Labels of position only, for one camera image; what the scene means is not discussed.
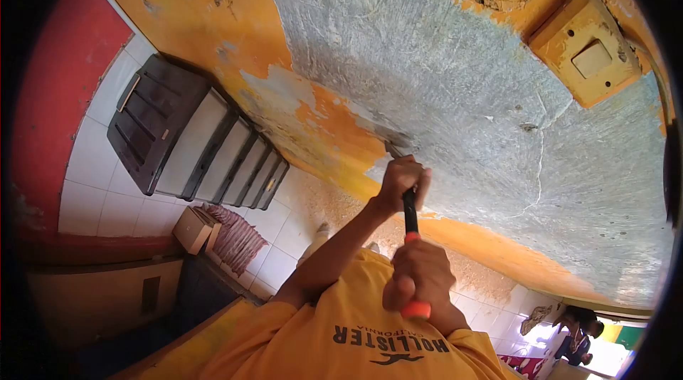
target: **seagull logo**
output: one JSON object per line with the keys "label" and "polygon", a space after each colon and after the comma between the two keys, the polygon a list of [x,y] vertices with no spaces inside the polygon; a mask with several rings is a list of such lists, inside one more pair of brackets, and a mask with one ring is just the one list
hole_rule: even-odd
{"label": "seagull logo", "polygon": [[388,357],[386,361],[370,361],[378,365],[392,365],[394,362],[398,361],[410,361],[415,362],[418,359],[424,358],[423,356],[416,356],[411,358],[410,353],[380,353],[381,356]]}

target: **exposed concrete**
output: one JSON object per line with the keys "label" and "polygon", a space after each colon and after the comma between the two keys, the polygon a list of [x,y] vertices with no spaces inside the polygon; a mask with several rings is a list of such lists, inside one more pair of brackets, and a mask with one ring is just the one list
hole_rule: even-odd
{"label": "exposed concrete", "polygon": [[583,110],[517,36],[452,0],[275,3],[296,73],[412,139],[429,207],[652,304],[673,238],[651,75]]}

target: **red wall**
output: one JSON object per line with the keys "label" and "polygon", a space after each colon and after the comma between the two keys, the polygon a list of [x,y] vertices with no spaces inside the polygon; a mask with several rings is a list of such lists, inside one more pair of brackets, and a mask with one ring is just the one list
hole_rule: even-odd
{"label": "red wall", "polygon": [[17,101],[10,163],[25,238],[56,238],[59,201],[76,132],[132,31],[107,0],[58,0],[33,50]]}

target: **pink fabric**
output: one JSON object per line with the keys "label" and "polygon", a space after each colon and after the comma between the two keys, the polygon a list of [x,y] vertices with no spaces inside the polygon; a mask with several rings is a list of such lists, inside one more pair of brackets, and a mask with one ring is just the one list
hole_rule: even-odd
{"label": "pink fabric", "polygon": [[268,243],[239,214],[219,205],[204,204],[204,209],[222,225],[213,252],[237,276],[242,275],[256,254]]}

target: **switch plate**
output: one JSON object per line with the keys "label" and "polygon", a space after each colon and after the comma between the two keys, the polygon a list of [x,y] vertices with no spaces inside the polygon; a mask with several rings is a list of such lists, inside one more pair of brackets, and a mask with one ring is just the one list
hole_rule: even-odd
{"label": "switch plate", "polygon": [[568,1],[531,36],[529,48],[585,109],[641,76],[636,55],[601,0]]}
{"label": "switch plate", "polygon": [[576,54],[572,63],[583,77],[589,78],[612,64],[612,58],[600,39],[595,39],[583,51]]}

